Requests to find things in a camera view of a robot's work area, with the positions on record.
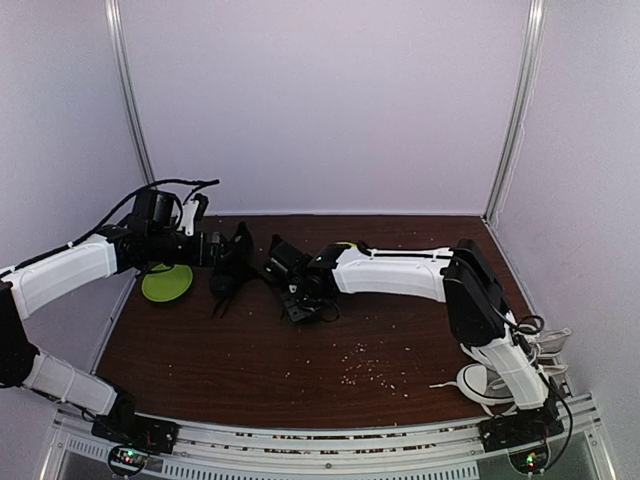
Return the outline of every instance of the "green plate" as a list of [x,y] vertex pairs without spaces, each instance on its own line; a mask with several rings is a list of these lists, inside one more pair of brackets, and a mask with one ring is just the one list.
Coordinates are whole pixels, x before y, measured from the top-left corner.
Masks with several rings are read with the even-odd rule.
[[[166,265],[160,264],[152,272],[165,270]],[[152,302],[170,302],[189,290],[193,281],[193,272],[186,265],[176,265],[163,273],[151,273],[142,280],[142,294]]]

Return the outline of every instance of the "white wall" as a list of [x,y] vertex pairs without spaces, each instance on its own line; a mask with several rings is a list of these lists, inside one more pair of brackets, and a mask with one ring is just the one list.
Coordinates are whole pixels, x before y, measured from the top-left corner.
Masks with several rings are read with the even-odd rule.
[[[141,184],[102,0],[0,3],[0,265],[78,237]],[[25,323],[90,367],[125,278],[89,285]],[[53,405],[0,390],[0,476],[34,478]]]
[[211,212],[484,211],[528,1],[137,0],[122,18],[157,177]]
[[552,1],[500,240],[640,471],[640,4]]

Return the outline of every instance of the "wooden table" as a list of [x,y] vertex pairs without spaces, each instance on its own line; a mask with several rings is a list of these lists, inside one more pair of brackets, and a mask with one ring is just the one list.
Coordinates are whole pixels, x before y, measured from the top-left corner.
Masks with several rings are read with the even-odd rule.
[[[516,317],[528,313],[504,260],[475,217],[279,216],[207,218],[231,235],[239,220],[253,233],[262,266],[273,233],[303,251],[365,240],[377,248],[426,249],[475,240],[501,279]],[[262,282],[248,284],[223,318],[211,317],[209,272],[167,304],[137,284],[98,374],[133,393],[141,412],[253,427],[352,428],[438,422],[482,415],[455,387],[471,362],[449,333],[446,308],[379,294],[344,296],[334,323],[294,326]]]

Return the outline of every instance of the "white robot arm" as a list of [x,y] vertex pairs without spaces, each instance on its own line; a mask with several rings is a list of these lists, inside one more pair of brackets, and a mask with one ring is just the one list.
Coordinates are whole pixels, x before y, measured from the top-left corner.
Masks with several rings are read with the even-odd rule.
[[[196,185],[195,193],[219,182],[166,180],[156,185],[164,183]],[[216,269],[242,255],[224,236],[209,238],[198,231],[197,223],[208,204],[205,196],[195,194],[183,203],[154,186],[142,187],[123,199],[120,206],[134,197],[135,203],[120,224],[107,225],[106,217],[80,241],[0,269],[0,388],[28,388],[68,402],[95,419],[98,436],[122,441],[138,438],[142,432],[163,439],[148,446],[149,450],[170,452],[173,442],[167,438],[175,436],[175,424],[145,424],[143,417],[135,415],[130,394],[31,344],[22,326],[42,306],[100,278],[131,268],[145,272],[157,262]],[[176,208],[178,220],[173,215]]]
[[500,282],[473,241],[433,250],[379,250],[341,242],[311,256],[275,236],[265,268],[285,291],[283,303],[293,322],[331,308],[338,294],[394,293],[445,303],[454,338],[502,377],[518,409],[501,420],[502,431],[496,422],[486,423],[484,430],[480,425],[487,439],[499,439],[485,448],[504,448],[501,437],[508,435],[536,441],[562,432],[550,380],[527,340],[541,326],[516,324]]

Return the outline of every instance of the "black cable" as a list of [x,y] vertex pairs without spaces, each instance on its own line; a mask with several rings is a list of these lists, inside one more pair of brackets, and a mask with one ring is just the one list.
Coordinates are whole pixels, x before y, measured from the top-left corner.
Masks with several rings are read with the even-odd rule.
[[84,235],[78,237],[77,239],[75,239],[73,242],[68,243],[67,245],[62,245],[60,247],[56,247],[52,250],[49,250],[48,252],[45,253],[41,253],[40,255],[37,255],[35,257],[29,258],[28,260],[25,260],[21,263],[19,263],[18,265],[16,265],[13,269],[10,270],[5,270],[4,272],[0,273],[0,278],[3,278],[4,276],[10,274],[12,271],[18,270],[20,268],[25,268],[28,267],[29,265],[32,265],[36,262],[39,262],[40,260],[43,260],[45,258],[48,258],[52,255],[55,255],[57,253],[60,252],[64,252],[65,250],[68,250],[71,247],[74,247],[76,245],[78,245],[79,243],[84,242],[85,240],[87,240],[91,235],[93,235],[94,233],[96,233],[98,230],[100,230],[108,221],[109,219],[118,211],[120,210],[129,200],[131,200],[132,198],[134,198],[136,195],[149,190],[151,188],[154,187],[158,187],[160,185],[166,185],[166,184],[177,184],[177,185],[196,185],[198,187],[202,187],[204,188],[212,186],[212,185],[218,185],[220,183],[219,179],[215,179],[215,180],[183,180],[180,178],[167,178],[164,180],[157,180],[155,182],[151,182],[147,185],[143,185],[140,188],[137,188],[136,190],[134,190],[133,192],[129,193],[128,195],[126,195],[122,200],[120,200],[115,207],[113,207],[109,213],[107,213],[107,215],[104,216],[104,218],[102,218],[102,220],[100,220],[98,222],[98,224],[93,227],[91,230],[89,230],[88,232],[86,232]]
[[182,201],[183,205],[187,204],[187,201],[191,198],[191,196],[196,193],[199,192],[200,190],[203,190],[207,187],[211,187],[212,185],[217,185],[218,183],[220,183],[220,180],[211,180],[211,182],[215,182],[215,183],[203,183],[202,185],[198,185],[197,187],[193,188],[189,194],[185,197],[185,199]]
[[89,418],[91,418],[91,422],[90,423],[97,423],[98,425],[100,425],[102,428],[104,428],[105,430],[107,430],[109,433],[111,433],[112,435],[115,435],[116,437],[119,437],[121,440],[127,442],[127,445],[131,445],[134,446],[135,442],[133,440],[131,440],[131,437],[129,437],[128,435],[125,435],[124,433],[120,433],[115,431],[113,428],[111,428],[109,425],[107,425],[106,423],[104,423],[102,420],[100,420],[97,415],[94,415],[93,413],[91,413],[90,411],[88,411],[86,408],[83,407],[79,407],[78,405],[75,404],[71,404],[74,407],[76,407],[78,410],[80,410],[82,412],[82,419],[85,421],[89,421],[85,418],[85,415],[88,415]]
[[338,303],[335,300],[330,300],[328,302],[330,303],[329,306],[333,307],[333,309],[335,310],[336,314],[335,314],[335,316],[333,318],[330,318],[330,319],[329,318],[325,318],[324,316],[320,315],[320,319],[323,322],[326,322],[326,323],[333,323],[333,322],[335,322],[336,320],[338,320],[340,318],[340,316],[342,315],[342,311],[340,310],[340,307],[338,306]]
[[558,454],[555,456],[553,461],[544,468],[544,472],[546,473],[549,470],[551,470],[551,467],[553,467],[556,463],[558,463],[558,460],[560,460],[562,455],[564,455],[564,452],[567,450],[567,447],[569,446],[569,442],[571,441],[571,434],[573,433],[573,414],[571,413],[571,409],[569,408],[569,405],[567,405],[567,402],[565,401],[564,398],[562,398],[562,395],[560,394],[560,392],[558,392],[556,387],[553,386],[551,382],[549,382],[542,373],[539,373],[538,375],[540,375],[540,378],[542,379],[544,384],[547,386],[549,391],[551,391],[553,395],[558,400],[560,400],[560,403],[562,403],[562,406],[567,411],[567,416],[569,417],[569,432],[567,432],[567,439],[564,441],[564,445],[562,445],[560,452],[558,452]]

